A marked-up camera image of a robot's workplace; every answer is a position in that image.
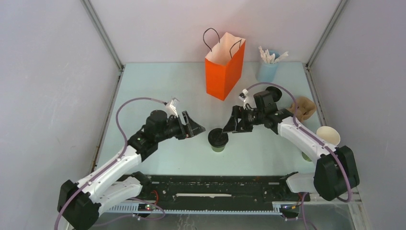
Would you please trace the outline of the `black coffee cup lid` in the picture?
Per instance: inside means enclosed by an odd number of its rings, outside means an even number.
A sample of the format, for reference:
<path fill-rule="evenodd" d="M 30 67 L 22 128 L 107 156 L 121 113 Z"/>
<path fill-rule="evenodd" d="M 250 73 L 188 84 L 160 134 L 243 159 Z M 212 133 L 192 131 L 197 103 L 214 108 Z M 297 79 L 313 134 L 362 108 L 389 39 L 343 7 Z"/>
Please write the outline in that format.
<path fill-rule="evenodd" d="M 224 133 L 221 128 L 214 128 L 208 134 L 208 142 L 212 147 L 224 147 L 229 141 L 227 133 Z"/>

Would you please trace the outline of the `green paper coffee cup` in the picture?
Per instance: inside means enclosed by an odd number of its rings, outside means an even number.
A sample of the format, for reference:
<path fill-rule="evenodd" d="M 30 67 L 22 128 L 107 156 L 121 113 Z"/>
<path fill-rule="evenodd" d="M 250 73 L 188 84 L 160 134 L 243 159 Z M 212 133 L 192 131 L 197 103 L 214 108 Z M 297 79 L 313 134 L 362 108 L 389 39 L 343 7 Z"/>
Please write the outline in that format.
<path fill-rule="evenodd" d="M 226 147 L 226 144 L 222 144 L 222 145 L 212 145 L 211 144 L 211 149 L 214 152 L 222 152 L 225 149 L 225 147 Z"/>

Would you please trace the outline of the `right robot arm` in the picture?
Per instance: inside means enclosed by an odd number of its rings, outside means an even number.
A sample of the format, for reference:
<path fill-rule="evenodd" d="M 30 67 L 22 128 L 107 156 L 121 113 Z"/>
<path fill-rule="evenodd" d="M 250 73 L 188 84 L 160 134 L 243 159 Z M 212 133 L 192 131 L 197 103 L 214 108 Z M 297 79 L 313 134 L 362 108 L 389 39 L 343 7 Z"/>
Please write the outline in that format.
<path fill-rule="evenodd" d="M 358 186 L 360 179 L 353 151 L 347 146 L 328 143 L 297 121 L 289 110 L 278 109 L 276 103 L 281 96 L 279 89 L 268 87 L 254 94 L 255 107 L 249 103 L 233 106 L 223 132 L 252 132 L 254 126 L 263 125 L 289 140 L 315 164 L 314 173 L 294 172 L 285 176 L 285 183 L 278 188 L 284 200 L 307 192 L 318 193 L 331 201 Z"/>

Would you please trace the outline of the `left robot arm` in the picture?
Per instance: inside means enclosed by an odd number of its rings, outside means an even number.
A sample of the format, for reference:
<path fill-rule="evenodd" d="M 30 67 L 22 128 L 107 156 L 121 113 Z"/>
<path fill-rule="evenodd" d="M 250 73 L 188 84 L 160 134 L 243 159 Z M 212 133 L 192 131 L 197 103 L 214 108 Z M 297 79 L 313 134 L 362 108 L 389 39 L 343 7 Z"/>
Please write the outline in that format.
<path fill-rule="evenodd" d="M 133 197 L 147 199 L 151 186 L 146 175 L 136 172 L 120 183 L 118 179 L 152 155 L 160 142 L 192 138 L 205 131 L 186 111 L 182 115 L 185 124 L 175 115 L 152 111 L 142 128 L 125 139 L 123 149 L 101 168 L 75 183 L 65 181 L 60 188 L 57 220 L 64 218 L 75 229 L 88 230 L 113 206 Z"/>

